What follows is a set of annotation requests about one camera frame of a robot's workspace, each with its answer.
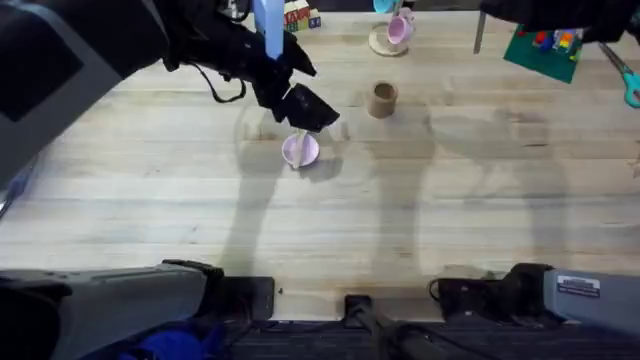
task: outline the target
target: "cup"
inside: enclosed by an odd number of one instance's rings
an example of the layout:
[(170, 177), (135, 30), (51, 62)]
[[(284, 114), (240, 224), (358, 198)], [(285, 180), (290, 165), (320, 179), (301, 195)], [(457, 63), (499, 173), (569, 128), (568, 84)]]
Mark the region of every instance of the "cup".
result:
[(409, 8), (402, 8), (397, 16), (391, 18), (387, 27), (389, 42), (393, 45), (406, 43), (415, 31), (415, 18)]

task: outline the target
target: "wooden tabletop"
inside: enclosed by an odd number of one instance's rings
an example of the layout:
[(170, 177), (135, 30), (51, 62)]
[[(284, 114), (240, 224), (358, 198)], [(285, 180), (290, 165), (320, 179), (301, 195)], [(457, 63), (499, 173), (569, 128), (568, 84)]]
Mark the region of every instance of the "wooden tabletop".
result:
[[(513, 24), (489, 19), (474, 56), (477, 13), (420, 13), (409, 53), (382, 58), (367, 37), (385, 19), (299, 33), (319, 75), (297, 81), (342, 114), (299, 172), (281, 157), (293, 129), (253, 95), (219, 105), (192, 68), (140, 71), (42, 155), (0, 264), (197, 260), (273, 276), (286, 319), (340, 317), (347, 293), (420, 307), (435, 276), (523, 261), (640, 274), (640, 112), (597, 46), (566, 85), (502, 60)], [(640, 70), (633, 39), (612, 47)], [(379, 80), (400, 93), (386, 120), (364, 107)]]

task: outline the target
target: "black cable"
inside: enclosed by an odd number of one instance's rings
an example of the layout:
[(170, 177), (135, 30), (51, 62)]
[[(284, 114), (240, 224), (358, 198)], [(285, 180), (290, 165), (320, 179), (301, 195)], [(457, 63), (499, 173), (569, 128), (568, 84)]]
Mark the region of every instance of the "black cable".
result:
[(202, 75), (202, 77), (204, 78), (204, 80), (207, 82), (207, 85), (209, 85), (209, 89), (211, 89), (211, 96), (213, 96), (213, 98), (219, 102), (220, 104), (226, 104), (226, 103), (230, 103), (230, 102), (234, 102), (236, 100), (240, 100), (243, 97), (245, 97), (245, 95), (247, 95), (247, 85), (244, 83), (244, 81), (240, 80), (240, 95), (236, 95), (230, 99), (223, 99), (221, 98), (218, 93), (216, 92), (216, 89), (213, 88), (213, 85), (211, 84), (211, 81), (209, 81), (209, 77), (207, 76), (207, 74), (204, 73), (204, 71), (202, 71), (202, 68), (200, 68), (200, 66), (198, 66), (198, 64), (196, 63), (192, 63), (189, 62), (187, 63), (193, 67), (195, 67), (196, 69), (198, 69), (198, 71), (200, 72), (200, 75)]
[(429, 341), (433, 342), (433, 340), (431, 338), (437, 338), (440, 339), (441, 341), (444, 341), (446, 343), (448, 343), (449, 345), (452, 345), (454, 347), (457, 347), (458, 349), (464, 350), (470, 354), (476, 355), (478, 357), (481, 357), (483, 359), (487, 359), (487, 360), (501, 360), (500, 358), (493, 356), (491, 354), (488, 354), (484, 351), (478, 350), (478, 349), (474, 349), (472, 347), (469, 347), (467, 345), (463, 345), (451, 338), (449, 338), (446, 335), (442, 335), (439, 332), (429, 329), (426, 326), (423, 325), (417, 325), (417, 324), (403, 324), (401, 326), (398, 327), (398, 329), (396, 330), (396, 332), (398, 331), (402, 331), (405, 333), (409, 333), (409, 332), (416, 332), (416, 331), (422, 331), (423, 333), (425, 333), (428, 337), (429, 337)]
[(251, 12), (251, 0), (246, 0), (247, 1), (247, 6), (244, 9), (244, 12), (242, 13), (242, 15), (238, 16), (237, 18), (234, 18), (232, 16), (227, 16), (229, 18), (229, 20), (233, 21), (233, 22), (243, 22), (245, 20), (247, 20), (247, 18), (249, 17), (249, 13)]
[(433, 301), (440, 303), (440, 298), (436, 296), (436, 294), (433, 292), (433, 285), (438, 283), (438, 279), (433, 279), (431, 281), (429, 281), (429, 285), (427, 285), (427, 288), (429, 289), (429, 295), (431, 296), (431, 298), (433, 299)]
[(295, 321), (289, 321), (289, 330), (284, 330), (284, 329), (273, 329), (275, 326), (269, 327), (267, 329), (262, 329), (262, 332), (264, 333), (268, 333), (268, 334), (315, 334), (315, 333), (321, 333), (327, 330), (331, 330), (337, 327), (340, 327), (344, 324), (344, 322), (342, 321), (327, 321), (327, 322), (323, 322), (321, 324), (318, 324), (314, 327), (311, 327), (309, 329), (303, 329), (303, 330), (299, 330), (299, 331), (294, 331), (291, 328), (296, 325)]

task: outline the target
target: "label sticker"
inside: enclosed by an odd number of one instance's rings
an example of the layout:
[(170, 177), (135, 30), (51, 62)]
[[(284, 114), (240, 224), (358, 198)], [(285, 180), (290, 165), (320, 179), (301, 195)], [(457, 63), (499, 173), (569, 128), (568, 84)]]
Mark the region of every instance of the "label sticker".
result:
[(590, 298), (599, 298), (600, 280), (558, 275), (558, 292)]

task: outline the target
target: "scissors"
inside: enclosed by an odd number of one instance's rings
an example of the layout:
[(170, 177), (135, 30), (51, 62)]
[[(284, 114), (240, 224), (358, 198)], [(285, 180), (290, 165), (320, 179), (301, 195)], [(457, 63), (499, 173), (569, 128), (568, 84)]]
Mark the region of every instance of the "scissors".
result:
[(640, 109), (640, 76), (633, 72), (608, 45), (604, 43), (599, 43), (599, 45), (602, 52), (609, 58), (609, 61), (611, 61), (618, 71), (620, 71), (620, 74), (622, 74), (624, 83), (627, 86), (624, 101), (632, 108)]

